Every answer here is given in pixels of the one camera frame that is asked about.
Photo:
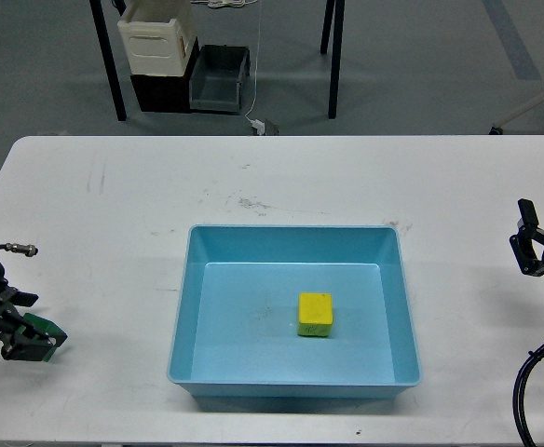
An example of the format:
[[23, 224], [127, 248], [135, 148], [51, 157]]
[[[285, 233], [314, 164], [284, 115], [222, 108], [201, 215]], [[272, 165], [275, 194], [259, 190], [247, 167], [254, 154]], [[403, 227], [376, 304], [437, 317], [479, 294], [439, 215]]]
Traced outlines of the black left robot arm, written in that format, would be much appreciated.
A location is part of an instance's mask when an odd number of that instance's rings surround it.
[[[0, 244], [0, 251], [34, 257], [38, 253], [32, 244]], [[22, 314], [19, 307], [31, 307], [38, 300], [34, 293], [11, 286], [0, 263], [0, 342], [5, 360], [44, 361], [67, 339], [67, 334], [54, 322], [31, 313]]]

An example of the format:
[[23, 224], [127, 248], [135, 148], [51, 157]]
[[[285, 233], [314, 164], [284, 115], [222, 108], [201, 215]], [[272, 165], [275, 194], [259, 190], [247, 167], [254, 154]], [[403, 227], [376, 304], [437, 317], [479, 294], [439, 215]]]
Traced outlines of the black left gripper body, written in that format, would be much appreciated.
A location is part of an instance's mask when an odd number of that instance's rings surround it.
[[6, 287], [0, 293], [0, 341], [4, 347], [14, 345], [15, 333], [20, 326], [20, 314], [12, 302], [18, 293], [19, 290], [14, 287]]

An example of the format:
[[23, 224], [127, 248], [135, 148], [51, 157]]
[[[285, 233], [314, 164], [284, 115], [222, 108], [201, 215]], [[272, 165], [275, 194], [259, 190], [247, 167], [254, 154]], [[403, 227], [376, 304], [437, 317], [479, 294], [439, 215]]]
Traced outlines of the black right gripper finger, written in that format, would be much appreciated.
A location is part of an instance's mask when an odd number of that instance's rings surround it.
[[518, 200], [520, 220], [518, 231], [509, 239], [513, 254], [524, 275], [541, 277], [544, 275], [544, 262], [538, 259], [534, 242], [544, 247], [544, 230], [539, 227], [539, 220], [534, 203], [525, 198]]

